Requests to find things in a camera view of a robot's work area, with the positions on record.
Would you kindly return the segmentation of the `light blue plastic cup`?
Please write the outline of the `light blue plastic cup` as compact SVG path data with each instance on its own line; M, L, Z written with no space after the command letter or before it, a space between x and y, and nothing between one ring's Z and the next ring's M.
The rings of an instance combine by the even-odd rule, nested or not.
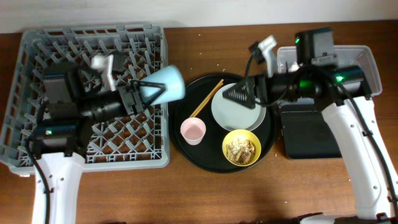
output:
M142 81L165 85L165 91L151 105L181 100L185 96L185 83L182 74L174 65L169 65L143 78Z

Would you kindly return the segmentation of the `yellow bowl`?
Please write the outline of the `yellow bowl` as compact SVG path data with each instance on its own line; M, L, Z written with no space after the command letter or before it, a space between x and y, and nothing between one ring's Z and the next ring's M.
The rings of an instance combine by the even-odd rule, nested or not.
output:
M222 151L225 158L233 165L247 167L259 160L262 146L254 133L237 129L224 137Z

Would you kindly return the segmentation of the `food scraps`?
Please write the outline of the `food scraps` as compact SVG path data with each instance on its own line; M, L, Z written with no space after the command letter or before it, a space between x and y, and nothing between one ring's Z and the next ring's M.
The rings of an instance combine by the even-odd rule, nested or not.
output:
M248 139L235 139L226 145L226 157L238 165L246 165L256 153L254 144Z

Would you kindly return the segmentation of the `pink plastic cup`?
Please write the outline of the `pink plastic cup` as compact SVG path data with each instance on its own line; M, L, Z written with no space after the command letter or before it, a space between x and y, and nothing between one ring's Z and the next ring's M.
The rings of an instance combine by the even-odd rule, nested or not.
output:
M199 118L187 118L180 126L180 134L192 146L198 145L204 138L206 125Z

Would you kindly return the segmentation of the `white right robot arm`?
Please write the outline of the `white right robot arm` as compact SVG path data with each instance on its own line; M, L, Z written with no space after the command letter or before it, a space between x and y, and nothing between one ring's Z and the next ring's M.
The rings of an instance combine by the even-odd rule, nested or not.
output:
M372 91L363 70L339 67L333 32L325 27L296 33L298 68L278 73L273 37L253 44L251 60L267 64L263 75L245 75L223 96L247 108L311 98L333 133L354 189L356 214L309 213L294 223L396 223L397 172L376 122Z

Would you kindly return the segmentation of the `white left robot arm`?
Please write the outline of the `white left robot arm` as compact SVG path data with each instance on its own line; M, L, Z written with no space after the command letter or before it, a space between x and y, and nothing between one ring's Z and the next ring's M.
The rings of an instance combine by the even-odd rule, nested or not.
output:
M32 223L74 223L78 188L93 125L143 112L166 92L164 83L130 81L115 90L85 91L79 72L96 70L73 62L44 71L48 100L25 140L35 169Z

